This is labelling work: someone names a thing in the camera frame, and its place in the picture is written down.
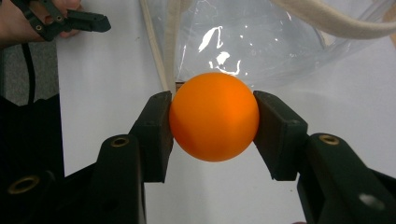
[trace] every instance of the orange ball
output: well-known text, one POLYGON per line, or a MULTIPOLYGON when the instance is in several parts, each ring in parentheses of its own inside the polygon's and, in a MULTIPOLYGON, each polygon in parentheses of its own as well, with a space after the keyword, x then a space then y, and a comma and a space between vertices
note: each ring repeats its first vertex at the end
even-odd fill
POLYGON ((203 161, 226 161, 242 153, 256 135, 259 119, 248 86, 222 73, 206 73, 187 81, 169 111, 176 141, 203 161))

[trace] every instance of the person's hand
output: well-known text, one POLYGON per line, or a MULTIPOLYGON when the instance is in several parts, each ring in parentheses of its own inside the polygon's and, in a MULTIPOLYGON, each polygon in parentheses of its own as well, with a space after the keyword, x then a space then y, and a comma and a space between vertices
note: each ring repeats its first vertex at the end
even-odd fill
MULTIPOLYGON (((53 4, 67 17, 67 9, 82 10, 80 0, 52 0, 53 4)), ((30 2, 30 9, 45 24, 53 22, 48 11, 38 1, 30 2)), ((78 31, 60 33, 61 37, 75 35, 78 31)), ((0 6, 0 49, 6 46, 27 42, 44 41, 35 32, 22 12, 10 0, 3 0, 0 6)))

